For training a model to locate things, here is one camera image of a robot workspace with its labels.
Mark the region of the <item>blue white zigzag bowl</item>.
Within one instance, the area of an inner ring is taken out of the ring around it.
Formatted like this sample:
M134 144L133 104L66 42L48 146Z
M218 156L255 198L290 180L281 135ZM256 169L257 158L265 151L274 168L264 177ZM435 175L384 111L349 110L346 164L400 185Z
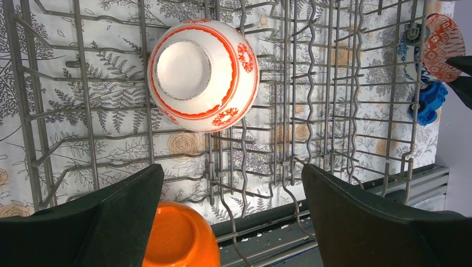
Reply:
M428 16L426 26L430 35L424 44L423 63L432 76L441 82L456 80L461 71L446 61L466 54L463 35L450 17L434 13Z

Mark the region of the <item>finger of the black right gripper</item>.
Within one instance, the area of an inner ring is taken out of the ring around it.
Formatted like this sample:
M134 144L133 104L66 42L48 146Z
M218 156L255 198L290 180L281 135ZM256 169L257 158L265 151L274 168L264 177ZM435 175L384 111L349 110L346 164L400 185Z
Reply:
M471 56L456 56L446 60L446 63L455 67L468 76L459 76L447 84L453 89L463 104L471 110Z

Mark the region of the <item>white blue floral bowl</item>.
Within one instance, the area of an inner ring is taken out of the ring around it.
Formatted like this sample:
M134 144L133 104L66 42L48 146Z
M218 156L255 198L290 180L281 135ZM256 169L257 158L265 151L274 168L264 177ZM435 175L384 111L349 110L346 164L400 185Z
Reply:
M433 84L439 80L431 74L424 63L419 63L420 49L418 46L409 46L400 40L397 47L397 63L400 71L409 81L418 80L418 72L421 74L421 82Z

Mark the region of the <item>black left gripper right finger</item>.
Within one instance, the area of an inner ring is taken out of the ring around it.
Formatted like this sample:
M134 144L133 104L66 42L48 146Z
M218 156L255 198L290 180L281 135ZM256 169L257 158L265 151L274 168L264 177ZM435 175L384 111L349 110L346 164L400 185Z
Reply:
M302 182L324 266L470 266L471 218L425 211L312 164Z

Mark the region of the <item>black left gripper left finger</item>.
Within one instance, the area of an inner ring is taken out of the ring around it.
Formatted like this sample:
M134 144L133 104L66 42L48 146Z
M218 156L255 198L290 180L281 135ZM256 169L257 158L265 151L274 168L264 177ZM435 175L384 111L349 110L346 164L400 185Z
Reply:
M28 217L1 219L2 266L141 266L164 181L139 172Z

